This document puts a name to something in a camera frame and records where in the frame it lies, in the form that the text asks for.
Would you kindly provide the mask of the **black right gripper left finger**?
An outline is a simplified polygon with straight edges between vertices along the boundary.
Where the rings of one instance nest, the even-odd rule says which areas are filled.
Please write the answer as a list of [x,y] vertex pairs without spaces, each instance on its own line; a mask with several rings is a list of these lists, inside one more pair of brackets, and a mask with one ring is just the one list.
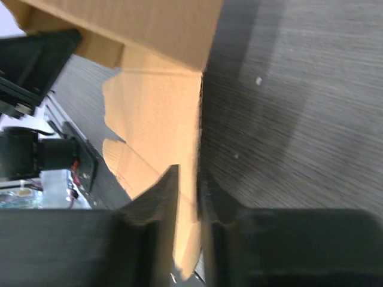
[[2,286],[169,286],[179,167],[116,210],[1,210]]

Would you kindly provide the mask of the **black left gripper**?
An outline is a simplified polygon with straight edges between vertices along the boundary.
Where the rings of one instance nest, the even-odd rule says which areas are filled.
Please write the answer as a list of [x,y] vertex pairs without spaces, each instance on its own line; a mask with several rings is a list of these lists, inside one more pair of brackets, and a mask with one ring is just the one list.
[[76,29],[1,38],[1,115],[33,116],[82,39]]

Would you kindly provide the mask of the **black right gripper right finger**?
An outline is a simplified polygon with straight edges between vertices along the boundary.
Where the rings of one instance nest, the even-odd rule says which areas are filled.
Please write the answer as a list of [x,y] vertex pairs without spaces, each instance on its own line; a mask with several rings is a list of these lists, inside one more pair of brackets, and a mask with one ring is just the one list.
[[250,208],[212,179],[199,209],[207,286],[382,285],[382,222],[369,212]]

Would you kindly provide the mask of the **brown cardboard box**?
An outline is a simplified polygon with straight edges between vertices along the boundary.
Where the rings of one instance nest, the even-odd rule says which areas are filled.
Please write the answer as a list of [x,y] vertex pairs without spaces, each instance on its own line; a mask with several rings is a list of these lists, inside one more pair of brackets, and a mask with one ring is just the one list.
[[120,73],[104,82],[109,170],[137,198],[180,165],[172,256],[183,280],[200,256],[197,152],[202,78],[221,1],[5,1],[19,28],[78,28],[77,55]]

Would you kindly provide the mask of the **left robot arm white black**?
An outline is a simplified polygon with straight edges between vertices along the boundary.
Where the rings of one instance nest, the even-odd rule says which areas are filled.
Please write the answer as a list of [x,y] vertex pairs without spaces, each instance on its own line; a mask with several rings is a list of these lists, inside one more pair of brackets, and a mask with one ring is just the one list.
[[[1,115],[34,115],[82,40],[76,29],[1,39]],[[42,170],[38,131],[1,132],[1,180],[35,178]]]

